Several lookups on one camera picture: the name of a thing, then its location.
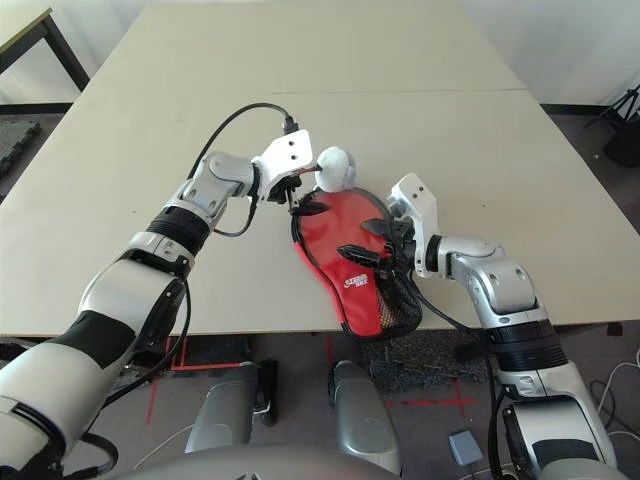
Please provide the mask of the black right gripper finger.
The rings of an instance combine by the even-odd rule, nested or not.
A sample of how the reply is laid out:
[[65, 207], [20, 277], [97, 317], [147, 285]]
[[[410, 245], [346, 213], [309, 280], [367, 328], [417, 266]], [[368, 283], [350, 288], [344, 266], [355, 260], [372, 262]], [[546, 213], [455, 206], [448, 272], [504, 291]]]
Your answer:
[[342, 245], [337, 252], [344, 259], [365, 268], [386, 268], [388, 264], [386, 257], [358, 245]]
[[383, 218], [372, 218], [363, 221], [360, 224], [361, 228], [369, 232], [372, 235], [380, 237], [392, 237], [393, 236], [393, 222], [391, 220]]

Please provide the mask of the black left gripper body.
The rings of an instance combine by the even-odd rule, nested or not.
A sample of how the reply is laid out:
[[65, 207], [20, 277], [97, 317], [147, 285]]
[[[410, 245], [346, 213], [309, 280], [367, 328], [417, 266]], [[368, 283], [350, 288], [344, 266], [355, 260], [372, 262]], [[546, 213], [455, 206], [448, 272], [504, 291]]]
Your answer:
[[287, 204], [289, 208], [297, 208], [299, 201], [296, 189], [302, 186], [299, 176], [286, 176], [279, 180], [272, 188], [272, 202], [279, 205]]

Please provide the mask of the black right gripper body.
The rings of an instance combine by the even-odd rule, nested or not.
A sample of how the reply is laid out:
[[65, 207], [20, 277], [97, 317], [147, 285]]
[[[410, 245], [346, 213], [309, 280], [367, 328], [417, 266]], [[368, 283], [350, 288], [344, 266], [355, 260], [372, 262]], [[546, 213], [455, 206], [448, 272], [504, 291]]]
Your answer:
[[383, 219], [382, 235], [388, 256], [383, 261], [382, 276], [407, 276], [414, 269], [415, 229], [409, 218]]

